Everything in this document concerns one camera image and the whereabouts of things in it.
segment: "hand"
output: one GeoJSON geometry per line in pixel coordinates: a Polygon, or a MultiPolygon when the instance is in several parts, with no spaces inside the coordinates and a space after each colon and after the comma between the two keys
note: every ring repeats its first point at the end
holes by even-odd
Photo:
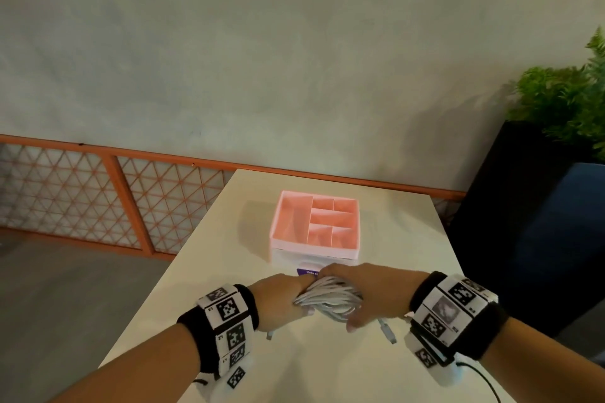
{"type": "Polygon", "coordinates": [[[294,300],[315,282],[312,274],[290,276],[275,274],[250,285],[258,310],[258,330],[277,330],[294,320],[312,315],[313,308],[295,306],[294,300]]]}
{"type": "Polygon", "coordinates": [[[367,325],[377,318],[403,317],[410,311],[410,301],[418,286],[429,274],[422,271],[398,270],[363,263],[345,266],[332,263],[320,271],[320,278],[333,275],[351,282],[364,298],[349,316],[347,331],[367,325]]]}

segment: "orange frame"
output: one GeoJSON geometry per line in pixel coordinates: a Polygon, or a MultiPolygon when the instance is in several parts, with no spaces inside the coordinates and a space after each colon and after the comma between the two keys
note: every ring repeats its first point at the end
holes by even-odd
{"type": "Polygon", "coordinates": [[[231,163],[227,161],[199,159],[188,156],[165,155],[162,153],[130,150],[127,148],[102,147],[99,145],[77,144],[74,142],[61,142],[58,140],[33,139],[20,136],[10,136],[7,134],[0,134],[0,143],[29,145],[31,147],[49,148],[56,150],[78,151],[84,153],[94,153],[95,155],[98,155],[102,159],[103,164],[105,165],[105,169],[107,170],[107,173],[110,176],[111,182],[113,183],[116,189],[120,201],[122,202],[124,211],[132,225],[132,229],[137,235],[137,238],[141,245],[141,250],[108,245],[103,243],[96,243],[91,241],[84,241],[71,237],[52,236],[32,231],[18,231],[3,228],[4,232],[15,232],[19,233],[19,235],[21,236],[38,236],[43,237],[44,239],[52,239],[54,241],[61,241],[65,243],[73,243],[73,241],[78,241],[80,244],[84,244],[85,246],[93,249],[114,251],[128,255],[140,255],[152,258],[160,258],[162,260],[168,261],[174,259],[176,255],[156,252],[154,250],[154,246],[147,232],[147,228],[145,227],[143,219],[141,218],[139,208],[137,207],[137,204],[134,201],[134,198],[132,197],[132,192],[128,187],[128,183],[126,182],[124,173],[122,172],[120,164],[118,163],[117,156],[126,156],[130,158],[144,159],[147,161],[190,165],[192,167],[209,168],[216,170],[234,171],[237,169],[247,169],[251,171],[260,171],[272,174],[283,174],[287,176],[304,177],[309,179],[328,180],[329,182],[340,182],[344,184],[371,186],[374,188],[385,188],[387,190],[427,194],[431,197],[445,199],[448,201],[461,201],[465,196],[465,193],[463,191],[442,190],[440,188],[426,188],[423,186],[404,185],[391,182],[378,182],[377,180],[331,176],[327,174],[316,174],[310,172],[293,171],[288,169],[254,166],[242,163],[231,163]]]}

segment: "storage box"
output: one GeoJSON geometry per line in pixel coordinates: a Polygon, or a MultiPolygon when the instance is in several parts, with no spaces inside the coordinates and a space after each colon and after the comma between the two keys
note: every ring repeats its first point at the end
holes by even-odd
{"type": "Polygon", "coordinates": [[[269,235],[272,260],[289,259],[297,268],[304,260],[320,269],[331,262],[357,264],[359,243],[356,199],[281,192],[269,235]]]}

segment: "pink organizer tray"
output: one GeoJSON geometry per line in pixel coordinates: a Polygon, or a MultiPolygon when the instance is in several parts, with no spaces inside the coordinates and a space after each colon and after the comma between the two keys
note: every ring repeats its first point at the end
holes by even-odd
{"type": "Polygon", "coordinates": [[[356,199],[284,190],[277,202],[269,245],[289,252],[356,260],[359,237],[356,199]]]}

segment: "black cable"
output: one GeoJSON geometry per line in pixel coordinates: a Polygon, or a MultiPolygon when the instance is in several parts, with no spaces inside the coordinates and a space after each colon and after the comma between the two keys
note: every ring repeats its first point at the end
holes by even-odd
{"type": "Polygon", "coordinates": [[[500,401],[500,397],[498,396],[498,394],[496,393],[496,391],[495,391],[495,389],[494,389],[494,386],[493,386],[493,385],[491,385],[491,383],[489,382],[489,380],[488,380],[488,378],[487,378],[487,377],[483,376],[483,373],[482,373],[481,371],[479,371],[479,370],[478,370],[478,369],[476,369],[476,368],[475,368],[473,365],[469,365],[469,364],[468,364],[468,363],[466,363],[466,362],[456,362],[456,365],[458,365],[458,366],[466,366],[466,367],[469,367],[470,369],[472,369],[473,371],[475,371],[475,372],[476,372],[476,373],[477,373],[479,376],[481,376],[481,377],[483,378],[483,380],[484,380],[486,383],[488,383],[488,386],[489,386],[489,388],[492,390],[492,392],[494,392],[495,399],[496,399],[496,400],[498,400],[498,403],[502,403],[502,402],[500,401]]]}

